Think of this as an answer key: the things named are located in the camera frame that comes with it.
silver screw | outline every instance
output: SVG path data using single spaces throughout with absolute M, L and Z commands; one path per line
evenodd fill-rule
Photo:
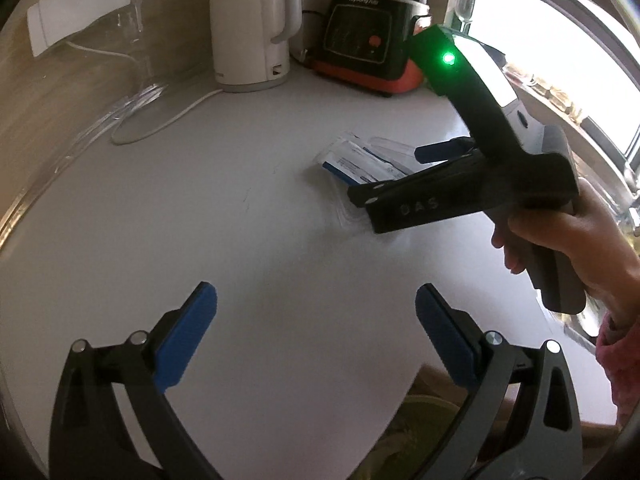
M 493 346 L 498 346 L 503 342 L 502 336 L 498 332 L 494 332 L 493 330 L 491 330 L 491 332 L 487 332 L 484 338 L 490 345 Z
M 138 330 L 137 332 L 131 334 L 131 336 L 129 337 L 129 342 L 132 345 L 143 345 L 144 343 L 146 343 L 147 336 L 148 334 L 144 330 Z
M 560 343 L 558 341 L 554 341 L 550 339 L 546 342 L 546 349 L 549 350 L 552 354 L 560 353 Z
M 71 345 L 72 351 L 75 352 L 76 354 L 79 354 L 80 352 L 84 352 L 85 348 L 86 348 L 86 341 L 84 339 L 78 339 L 77 341 L 74 341 L 74 343 Z

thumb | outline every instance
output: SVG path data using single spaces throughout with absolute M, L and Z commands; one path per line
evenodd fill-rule
M 567 213 L 524 209 L 509 218 L 509 229 L 526 241 L 565 254 L 575 245 L 579 220 Z

wine glass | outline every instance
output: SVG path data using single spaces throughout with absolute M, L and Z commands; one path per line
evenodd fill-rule
M 469 32 L 469 27 L 471 26 L 475 3 L 476 0 L 456 0 L 454 11 L 460 22 L 462 22 L 462 32 L 465 34 Z

red blender base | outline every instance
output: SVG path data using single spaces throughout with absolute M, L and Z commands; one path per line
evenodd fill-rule
M 312 67 L 316 72 L 321 74 L 388 94 L 402 94 L 404 92 L 408 92 L 409 90 L 418 88 L 424 80 L 421 70 L 411 59 L 407 62 L 402 76 L 393 81 L 356 72 L 349 68 L 332 65 L 325 61 L 314 61 Z

black blender control panel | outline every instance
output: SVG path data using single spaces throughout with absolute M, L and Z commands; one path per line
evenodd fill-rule
M 336 5 L 324 35 L 324 48 L 340 56 L 383 64 L 391 27 L 392 16 L 388 10 Z

